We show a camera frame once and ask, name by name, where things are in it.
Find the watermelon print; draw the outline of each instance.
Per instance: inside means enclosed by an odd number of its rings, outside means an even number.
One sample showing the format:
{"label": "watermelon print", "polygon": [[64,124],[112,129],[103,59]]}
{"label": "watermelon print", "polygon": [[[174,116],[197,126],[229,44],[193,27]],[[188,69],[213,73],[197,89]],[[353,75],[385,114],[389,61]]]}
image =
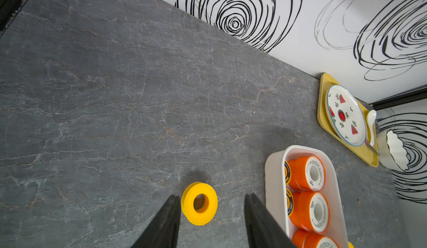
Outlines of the watermelon print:
{"label": "watermelon print", "polygon": [[355,127],[353,127],[353,125],[351,125],[351,133],[353,134],[353,135],[355,135],[355,134],[357,134],[358,132],[357,132],[357,130],[356,130],[356,128]]}
{"label": "watermelon print", "polygon": [[342,122],[345,122],[345,114],[342,110],[338,110],[338,117]]}
{"label": "watermelon print", "polygon": [[331,107],[329,107],[329,112],[330,112],[330,116],[331,116],[331,117],[335,117],[335,114],[334,114],[334,112],[332,111],[332,108],[331,108]]}

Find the white wall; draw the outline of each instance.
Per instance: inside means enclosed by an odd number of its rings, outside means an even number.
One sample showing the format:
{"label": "white wall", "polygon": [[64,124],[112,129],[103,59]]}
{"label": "white wall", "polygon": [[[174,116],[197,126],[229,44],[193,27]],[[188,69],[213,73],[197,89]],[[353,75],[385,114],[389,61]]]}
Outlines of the white wall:
{"label": "white wall", "polygon": [[380,131],[393,130],[407,151],[408,169],[391,172],[411,247],[426,247],[427,99],[380,110],[377,113]]}
{"label": "white wall", "polygon": [[427,0],[164,0],[374,102],[427,84]]}

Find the orange tape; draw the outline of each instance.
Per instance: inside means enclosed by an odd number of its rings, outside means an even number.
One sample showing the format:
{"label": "orange tape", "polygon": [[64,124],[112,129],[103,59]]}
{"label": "orange tape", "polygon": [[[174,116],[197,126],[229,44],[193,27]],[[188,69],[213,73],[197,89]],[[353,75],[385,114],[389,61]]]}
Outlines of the orange tape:
{"label": "orange tape", "polygon": [[304,248],[318,247],[339,248],[333,239],[317,234],[316,232],[309,233],[305,238]]}
{"label": "orange tape", "polygon": [[291,216],[293,213],[293,206],[294,206],[294,201],[293,201],[293,196],[290,190],[286,189],[286,200],[288,203],[288,216]]}
{"label": "orange tape", "polygon": [[286,185],[288,185],[289,182],[291,181],[291,177],[292,177],[291,168],[289,167],[288,162],[285,161],[285,183],[286,183]]}
{"label": "orange tape", "polygon": [[305,239],[307,238],[308,234],[310,234],[308,231],[297,230],[296,233],[294,233],[294,236],[292,237],[292,242],[296,245],[296,247],[303,248]]}
{"label": "orange tape", "polygon": [[329,205],[319,192],[294,192],[294,211],[291,222],[298,228],[324,233],[329,226]]}
{"label": "orange tape", "polygon": [[295,190],[320,191],[326,180],[324,166],[316,156],[302,156],[288,162],[292,176],[289,185]]}

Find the white container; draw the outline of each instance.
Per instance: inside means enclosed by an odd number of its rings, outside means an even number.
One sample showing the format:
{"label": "white container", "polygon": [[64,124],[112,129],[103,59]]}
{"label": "white container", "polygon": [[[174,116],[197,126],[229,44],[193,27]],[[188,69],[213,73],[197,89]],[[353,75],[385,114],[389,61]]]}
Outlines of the white container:
{"label": "white container", "polygon": [[323,162],[325,172],[325,184],[320,191],[329,204],[330,221],[328,230],[324,236],[332,238],[340,248],[348,248],[347,231],[344,223],[344,213],[342,211],[341,197],[339,195],[338,181],[336,180],[335,168],[329,157],[322,151],[292,145],[286,150],[271,154],[265,164],[266,172],[266,208],[286,233],[292,236],[298,229],[287,214],[286,185],[285,185],[285,161],[298,159],[301,156],[315,155]]}

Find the yellow tray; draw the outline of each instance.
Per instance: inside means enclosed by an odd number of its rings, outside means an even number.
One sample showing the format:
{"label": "yellow tray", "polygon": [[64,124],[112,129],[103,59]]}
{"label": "yellow tray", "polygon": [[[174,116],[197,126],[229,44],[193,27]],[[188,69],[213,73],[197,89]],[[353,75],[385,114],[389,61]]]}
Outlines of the yellow tray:
{"label": "yellow tray", "polygon": [[[353,153],[355,153],[360,159],[366,162],[366,164],[377,167],[378,166],[378,156],[374,154],[367,146],[366,144],[363,144],[362,146],[355,147],[347,144],[345,141],[343,141],[334,131],[332,128],[332,125],[329,123],[328,119],[328,113],[324,106],[324,98],[326,96],[326,93],[328,92],[329,88],[332,85],[340,85],[336,80],[334,80],[331,75],[325,73],[322,75],[320,79],[320,90],[319,90],[319,102],[317,106],[317,121],[319,122],[320,126],[327,131],[329,134],[334,136],[335,139],[337,139],[340,143],[345,145],[345,147],[349,148]],[[360,105],[360,109],[362,110],[363,115],[366,118],[366,115],[368,114],[369,110],[367,110],[362,104],[360,104],[359,101],[357,101]],[[375,132],[374,128],[374,138],[375,138],[375,144],[374,148],[378,151],[377,147],[377,134]]]}

